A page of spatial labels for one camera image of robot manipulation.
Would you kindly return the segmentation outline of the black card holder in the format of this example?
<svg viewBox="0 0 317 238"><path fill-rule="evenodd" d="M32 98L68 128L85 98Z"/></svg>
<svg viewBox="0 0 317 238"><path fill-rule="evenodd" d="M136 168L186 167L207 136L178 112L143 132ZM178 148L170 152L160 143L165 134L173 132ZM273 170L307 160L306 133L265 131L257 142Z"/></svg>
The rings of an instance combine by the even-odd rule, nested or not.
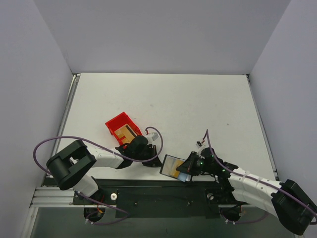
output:
<svg viewBox="0 0 317 238"><path fill-rule="evenodd" d="M185 174L177 170L177 168L185 162L185 159L177 158L166 154L160 169L160 174L177 179L182 182L190 182L192 179L191 175Z"/></svg>

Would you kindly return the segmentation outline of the red plastic bin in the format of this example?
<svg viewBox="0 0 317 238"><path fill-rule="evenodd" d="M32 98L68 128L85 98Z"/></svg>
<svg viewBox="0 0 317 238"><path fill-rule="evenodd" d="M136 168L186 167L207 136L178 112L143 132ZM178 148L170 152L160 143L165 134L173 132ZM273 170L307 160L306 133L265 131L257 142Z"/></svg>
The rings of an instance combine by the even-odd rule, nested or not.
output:
<svg viewBox="0 0 317 238"><path fill-rule="evenodd" d="M130 143L136 136L142 135L138 126L125 112L110 119L105 125L119 145Z"/></svg>

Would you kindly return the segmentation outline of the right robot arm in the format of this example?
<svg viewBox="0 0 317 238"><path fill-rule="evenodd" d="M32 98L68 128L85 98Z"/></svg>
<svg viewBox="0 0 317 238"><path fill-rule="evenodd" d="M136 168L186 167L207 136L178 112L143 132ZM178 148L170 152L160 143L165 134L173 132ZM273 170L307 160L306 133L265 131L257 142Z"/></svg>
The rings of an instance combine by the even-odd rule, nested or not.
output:
<svg viewBox="0 0 317 238"><path fill-rule="evenodd" d="M296 235L303 235L309 225L317 223L317 206L296 182L256 176L223 161L213 149L191 152L176 170L190 176L209 174L215 177L225 202L236 200L258 207L277 217L287 230Z"/></svg>

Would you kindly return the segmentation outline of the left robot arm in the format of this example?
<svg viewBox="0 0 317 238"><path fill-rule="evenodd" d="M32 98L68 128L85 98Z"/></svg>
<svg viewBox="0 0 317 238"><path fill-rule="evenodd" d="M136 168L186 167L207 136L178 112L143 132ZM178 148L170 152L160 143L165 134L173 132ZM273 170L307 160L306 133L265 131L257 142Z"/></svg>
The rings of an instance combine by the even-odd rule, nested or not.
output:
<svg viewBox="0 0 317 238"><path fill-rule="evenodd" d="M130 143L124 143L114 149L102 149L87 146L83 140L73 141L67 147L51 157L46 165L61 190L74 188L86 179L93 167L123 169L133 162L146 163L158 157L154 141L161 138L157 132L145 136L138 135Z"/></svg>

